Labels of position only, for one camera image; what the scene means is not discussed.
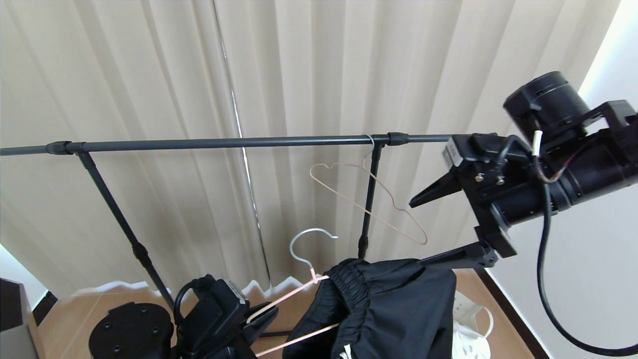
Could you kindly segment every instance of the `beige curtain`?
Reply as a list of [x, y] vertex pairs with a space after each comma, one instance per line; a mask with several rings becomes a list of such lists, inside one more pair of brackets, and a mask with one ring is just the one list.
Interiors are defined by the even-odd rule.
[[[2, 146], [243, 136], [498, 132], [501, 105], [534, 76], [578, 87], [615, 0], [4, 1]], [[317, 162], [371, 146], [99, 153], [95, 160], [171, 288], [210, 272], [262, 286], [356, 256], [362, 212], [312, 182]], [[397, 203], [445, 172], [441, 144], [385, 148]], [[56, 294], [145, 280], [79, 161], [3, 158], [3, 245]], [[317, 175], [363, 204], [367, 177]], [[374, 212], [423, 240], [377, 188]], [[413, 210], [420, 246], [373, 220], [368, 259], [425, 257], [474, 240], [458, 194]]]

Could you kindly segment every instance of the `white connector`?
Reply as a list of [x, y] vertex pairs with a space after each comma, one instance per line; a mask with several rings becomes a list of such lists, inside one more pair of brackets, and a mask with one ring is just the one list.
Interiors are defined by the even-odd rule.
[[540, 156], [540, 139], [543, 137], [543, 131], [534, 131], [534, 139], [531, 142], [531, 155]]

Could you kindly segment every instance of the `pink clothes hanger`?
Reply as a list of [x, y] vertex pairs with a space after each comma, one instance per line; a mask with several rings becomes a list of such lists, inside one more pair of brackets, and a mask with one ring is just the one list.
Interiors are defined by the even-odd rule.
[[[375, 147], [375, 140], [372, 138], [372, 136], [370, 135], [366, 135], [370, 138], [370, 141], [372, 141], [372, 147]], [[369, 169], [367, 169], [366, 166], [366, 157], [372, 153], [372, 151], [370, 151], [368, 154], [366, 154], [363, 158], [363, 163], [360, 165], [357, 164], [345, 164], [345, 163], [341, 163], [341, 162], [333, 162], [330, 165], [327, 164], [314, 164], [310, 167], [310, 177], [312, 177], [313, 180], [319, 182], [320, 185], [324, 186], [325, 188], [328, 188], [332, 193], [340, 196], [341, 198], [345, 199], [346, 201], [354, 204], [356, 207], [358, 207], [359, 209], [363, 210], [364, 212], [366, 212], [367, 214], [371, 215], [372, 217], [376, 218], [377, 220], [379, 220], [381, 223], [387, 225], [388, 227], [392, 228], [393, 230], [397, 231], [398, 233], [402, 234], [404, 237], [408, 238], [409, 240], [414, 241], [415, 243], [418, 243], [420, 245], [425, 245], [427, 244], [427, 233], [426, 230], [423, 228], [423, 226], [419, 223], [419, 221], [414, 218], [414, 216], [406, 211], [403, 208], [399, 208], [396, 205], [396, 202], [394, 200], [394, 196], [392, 195], [392, 192], [390, 192], [390, 190], [383, 184], [383, 182], [381, 182], [374, 174], [372, 174], [372, 172], [370, 172]], [[317, 177], [315, 177], [315, 175], [313, 174], [313, 168], [317, 167], [317, 166], [324, 166], [327, 169], [332, 169], [335, 165], [343, 165], [343, 166], [349, 166], [349, 167], [358, 167], [360, 169], [362, 169], [363, 171], [365, 171], [366, 173], [368, 173], [370, 175], [370, 177], [374, 178], [374, 180], [381, 185], [381, 187], [383, 187], [383, 189], [390, 195], [390, 198], [392, 199], [392, 205], [395, 209], [402, 211], [404, 213], [406, 213], [408, 216], [410, 216], [410, 218], [412, 218], [412, 220], [414, 221], [414, 223], [417, 224], [417, 226], [421, 229], [421, 231], [423, 232], [423, 236], [425, 237], [424, 241], [417, 241], [416, 239], [412, 238], [411, 236], [407, 235], [405, 232], [403, 232], [402, 230], [398, 229], [397, 227], [394, 227], [392, 224], [389, 224], [388, 222], [382, 220], [381, 218], [379, 218], [377, 215], [375, 215], [374, 213], [366, 210], [364, 207], [362, 207], [360, 204], [357, 204], [354, 200], [347, 198], [345, 195], [337, 192], [336, 190], [334, 190], [333, 188], [331, 188], [330, 186], [326, 185], [324, 182], [320, 181]]]
[[[333, 239], [339, 238], [337, 236], [333, 236], [330, 232], [326, 231], [323, 228], [310, 228], [310, 229], [306, 229], [305, 231], [301, 231], [300, 233], [298, 233], [294, 238], [292, 238], [292, 241], [290, 241], [290, 245], [288, 246], [288, 249], [290, 251], [290, 255], [293, 258], [295, 258], [298, 261], [302, 261], [302, 262], [308, 264], [308, 266], [310, 267], [310, 275], [312, 276], [312, 279], [308, 283], [304, 284], [303, 286], [300, 286], [299, 288], [297, 288], [297, 289], [291, 291], [290, 293], [282, 296], [281, 298], [277, 299], [276, 301], [266, 305], [264, 308], [261, 308], [260, 310], [256, 311], [252, 316], [248, 317], [248, 319], [246, 320], [246, 324], [250, 324], [250, 322], [252, 322], [252, 320], [254, 320], [256, 317], [260, 316], [266, 310], [269, 310], [270, 308], [272, 308], [275, 305], [277, 305], [277, 304], [283, 302], [284, 300], [290, 298], [291, 296], [293, 296], [294, 294], [302, 291], [303, 289], [305, 289], [305, 288], [307, 288], [307, 287], [309, 287], [309, 286], [311, 286], [313, 284], [317, 284], [317, 283], [319, 283], [322, 280], [330, 278], [327, 275], [321, 275], [321, 276], [317, 275], [315, 273], [315, 268], [313, 267], [313, 264], [310, 263], [310, 261], [308, 261], [307, 259], [303, 259], [303, 258], [297, 256], [295, 254], [294, 250], [292, 249], [292, 246], [295, 244], [295, 241], [297, 241], [299, 239], [299, 237], [301, 237], [303, 234], [306, 234], [308, 232], [315, 232], [315, 231], [323, 232], [326, 235], [328, 235], [330, 238], [333, 238]], [[319, 330], [317, 330], [315, 332], [312, 332], [312, 333], [306, 334], [306, 335], [304, 335], [302, 337], [299, 337], [297, 339], [291, 340], [290, 342], [286, 342], [286, 343], [284, 343], [282, 345], [279, 345], [279, 346], [276, 346], [274, 348], [270, 348], [268, 350], [262, 351], [261, 353], [257, 353], [255, 356], [260, 357], [262, 355], [266, 355], [266, 354], [271, 353], [271, 352], [273, 352], [275, 350], [279, 350], [281, 348], [285, 348], [285, 347], [287, 347], [289, 345], [292, 345], [292, 344], [298, 343], [298, 342], [300, 342], [302, 340], [306, 340], [306, 339], [308, 339], [310, 337], [313, 337], [313, 336], [315, 336], [317, 334], [321, 334], [321, 333], [326, 332], [326, 331], [328, 331], [330, 329], [336, 328], [337, 326], [339, 326], [339, 323], [327, 326], [327, 327], [325, 327], [323, 329], [319, 329]]]

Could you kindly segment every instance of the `floor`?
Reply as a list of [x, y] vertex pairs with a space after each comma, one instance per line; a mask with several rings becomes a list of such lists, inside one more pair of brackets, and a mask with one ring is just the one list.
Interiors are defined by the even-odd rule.
[[[457, 272], [457, 289], [469, 299], [489, 308], [493, 313], [494, 330], [488, 338], [492, 359], [533, 358], [523, 340], [474, 271], [461, 270]], [[267, 331], [291, 330], [305, 313], [314, 295], [314, 291], [305, 291], [283, 302], [279, 306], [277, 319], [268, 327]], [[254, 305], [276, 298], [264, 298], [260, 290], [253, 290], [248, 294], [248, 299]], [[186, 298], [182, 305], [182, 312], [188, 313], [196, 301], [195, 296]], [[104, 293], [80, 294], [59, 300], [38, 327], [46, 359], [90, 359], [87, 343], [91, 330], [109, 309], [128, 302], [157, 303], [167, 308], [161, 297], [148, 288], [130, 289], [124, 286], [115, 287]], [[482, 331], [487, 328], [487, 320], [487, 315], [483, 316], [483, 312], [478, 315], [477, 321], [479, 329]], [[285, 337], [262, 338], [255, 342], [252, 349], [259, 353], [284, 341]], [[281, 350], [266, 354], [261, 358], [281, 358]]]

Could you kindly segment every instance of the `white wall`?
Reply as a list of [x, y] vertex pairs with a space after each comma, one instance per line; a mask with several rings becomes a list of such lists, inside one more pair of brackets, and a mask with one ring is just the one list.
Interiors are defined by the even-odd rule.
[[[636, 34], [638, 1], [623, 0], [580, 90], [590, 107], [619, 99], [638, 107]], [[638, 342], [636, 208], [638, 185], [553, 218], [545, 259], [547, 295], [563, 326], [588, 344], [619, 348]], [[535, 282], [541, 228], [540, 218], [511, 228], [519, 255], [502, 259], [490, 274], [553, 357], [601, 358], [564, 339], [543, 311]]]
[[47, 288], [2, 245], [0, 245], [0, 277], [24, 284], [32, 309], [47, 293]]

